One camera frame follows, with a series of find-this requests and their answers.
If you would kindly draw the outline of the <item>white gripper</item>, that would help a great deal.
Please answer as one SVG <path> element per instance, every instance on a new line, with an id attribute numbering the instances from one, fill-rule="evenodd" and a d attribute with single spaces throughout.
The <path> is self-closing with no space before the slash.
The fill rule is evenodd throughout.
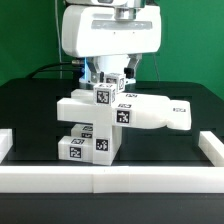
<path id="1" fill-rule="evenodd" d="M 134 20 L 116 20 L 112 7 L 70 5 L 62 22 L 62 48 L 73 57 L 88 57 L 89 81 L 103 81 L 98 57 L 129 54 L 124 73 L 136 77 L 142 55 L 156 52 L 161 44 L 160 7 L 147 5 Z"/>

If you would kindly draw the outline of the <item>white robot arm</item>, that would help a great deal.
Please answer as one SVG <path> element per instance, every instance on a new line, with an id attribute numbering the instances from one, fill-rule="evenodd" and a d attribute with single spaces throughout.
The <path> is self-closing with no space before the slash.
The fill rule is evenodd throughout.
<path id="1" fill-rule="evenodd" d="M 85 81 L 118 73 L 133 82 L 142 55 L 161 45 L 160 6 L 154 0 L 65 1 L 62 48 L 85 60 Z"/>

